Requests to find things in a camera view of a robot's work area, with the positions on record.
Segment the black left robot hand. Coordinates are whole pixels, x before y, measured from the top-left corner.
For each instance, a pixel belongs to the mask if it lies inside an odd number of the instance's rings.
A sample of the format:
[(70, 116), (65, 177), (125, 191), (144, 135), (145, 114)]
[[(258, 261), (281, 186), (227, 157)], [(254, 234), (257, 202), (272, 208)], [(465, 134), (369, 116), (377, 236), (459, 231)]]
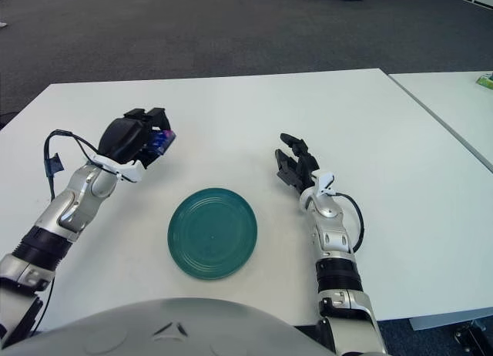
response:
[(109, 124), (97, 153), (122, 165), (140, 161), (147, 169), (175, 138), (164, 108), (132, 109)]

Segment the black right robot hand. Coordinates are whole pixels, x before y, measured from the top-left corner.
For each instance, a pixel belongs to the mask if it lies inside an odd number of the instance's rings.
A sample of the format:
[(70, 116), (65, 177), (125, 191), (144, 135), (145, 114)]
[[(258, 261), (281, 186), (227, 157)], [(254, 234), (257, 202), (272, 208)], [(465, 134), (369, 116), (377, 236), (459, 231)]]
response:
[(302, 194), (303, 191), (314, 186), (312, 172), (319, 170), (320, 167), (303, 139), (287, 133), (281, 133), (280, 139), (291, 149), (296, 159), (288, 156), (281, 149), (276, 149), (274, 155), (278, 166), (277, 176), (286, 185), (292, 186), (299, 194)]

